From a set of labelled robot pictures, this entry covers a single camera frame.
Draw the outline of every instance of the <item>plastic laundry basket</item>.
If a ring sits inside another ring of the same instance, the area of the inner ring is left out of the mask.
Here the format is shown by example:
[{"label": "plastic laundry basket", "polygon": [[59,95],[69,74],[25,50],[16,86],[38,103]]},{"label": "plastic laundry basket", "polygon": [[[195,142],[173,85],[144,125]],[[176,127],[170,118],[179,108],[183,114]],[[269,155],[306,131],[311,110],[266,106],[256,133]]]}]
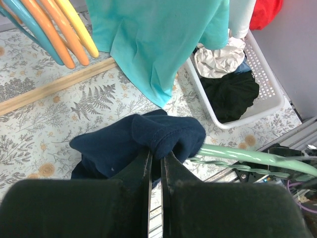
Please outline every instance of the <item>plastic laundry basket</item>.
[{"label": "plastic laundry basket", "polygon": [[247,62],[252,69],[256,82],[260,86],[260,93],[258,98],[254,100],[254,105],[249,107],[239,120],[224,124],[220,123],[212,110],[191,60],[188,59],[184,65],[188,73],[192,76],[189,77],[189,80],[192,80],[193,86],[205,113],[209,115],[213,122],[222,129],[230,129],[236,126],[248,124],[273,114],[284,106],[284,96],[280,90],[277,80],[250,31],[245,38],[245,42],[245,52],[248,58]]}]

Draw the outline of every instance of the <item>red cloth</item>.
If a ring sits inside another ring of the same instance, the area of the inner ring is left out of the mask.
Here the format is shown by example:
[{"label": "red cloth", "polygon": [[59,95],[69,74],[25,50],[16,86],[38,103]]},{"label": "red cloth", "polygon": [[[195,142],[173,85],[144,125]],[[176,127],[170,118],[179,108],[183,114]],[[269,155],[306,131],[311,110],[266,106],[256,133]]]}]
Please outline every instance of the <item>red cloth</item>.
[{"label": "red cloth", "polygon": [[283,0],[257,0],[252,14],[250,29],[262,30],[269,25],[279,13]]}]

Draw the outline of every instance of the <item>wooden baseboard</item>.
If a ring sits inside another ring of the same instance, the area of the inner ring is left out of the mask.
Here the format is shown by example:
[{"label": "wooden baseboard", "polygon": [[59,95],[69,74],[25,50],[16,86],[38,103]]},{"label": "wooden baseboard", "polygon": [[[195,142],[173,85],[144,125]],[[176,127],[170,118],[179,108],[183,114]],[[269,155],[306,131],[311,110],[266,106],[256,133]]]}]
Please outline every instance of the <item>wooden baseboard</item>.
[{"label": "wooden baseboard", "polygon": [[116,66],[117,64],[114,59],[108,58],[102,62],[85,67],[75,73],[64,76],[27,93],[23,93],[19,96],[4,101],[0,103],[0,116],[47,97],[60,90],[68,88],[76,83],[82,82],[85,79],[91,78]]}]

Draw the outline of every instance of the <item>white towel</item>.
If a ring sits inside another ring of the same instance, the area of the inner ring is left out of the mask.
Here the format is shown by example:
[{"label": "white towel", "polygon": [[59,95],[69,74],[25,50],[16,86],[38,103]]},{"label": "white towel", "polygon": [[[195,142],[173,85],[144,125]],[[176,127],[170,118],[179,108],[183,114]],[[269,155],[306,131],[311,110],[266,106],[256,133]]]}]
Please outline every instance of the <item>white towel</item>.
[{"label": "white towel", "polygon": [[249,30],[256,0],[230,0],[229,29],[235,38],[244,38]]},{"label": "white towel", "polygon": [[245,46],[243,40],[234,37],[230,37],[228,44],[220,50],[208,50],[198,44],[194,56],[198,73],[205,78],[222,78],[234,72],[244,60]]}]

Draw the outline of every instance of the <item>green metal frame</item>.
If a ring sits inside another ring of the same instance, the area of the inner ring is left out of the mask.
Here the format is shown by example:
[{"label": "green metal frame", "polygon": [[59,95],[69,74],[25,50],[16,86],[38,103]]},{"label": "green metal frame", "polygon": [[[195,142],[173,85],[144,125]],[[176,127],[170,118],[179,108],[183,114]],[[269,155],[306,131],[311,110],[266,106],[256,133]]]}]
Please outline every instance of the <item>green metal frame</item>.
[{"label": "green metal frame", "polygon": [[[223,147],[218,145],[207,145],[204,144],[201,147],[201,150],[198,152],[198,155],[202,156],[213,156],[223,159],[251,162],[256,164],[268,165],[268,166],[276,166],[280,168],[285,168],[289,170],[294,170],[298,172],[305,173],[309,175],[306,178],[302,178],[302,180],[307,180],[312,177],[317,177],[317,168],[303,163],[297,160],[289,160],[285,159],[283,156],[258,152],[258,151],[246,151],[242,149]],[[249,166],[245,165],[229,165],[224,161],[204,161],[198,158],[191,159],[192,162],[202,163],[202,164],[214,164],[226,168],[239,169],[243,171],[255,172],[263,175],[275,175],[282,178],[288,178],[288,173],[283,172],[270,172],[269,170],[262,169],[252,169]]]}]

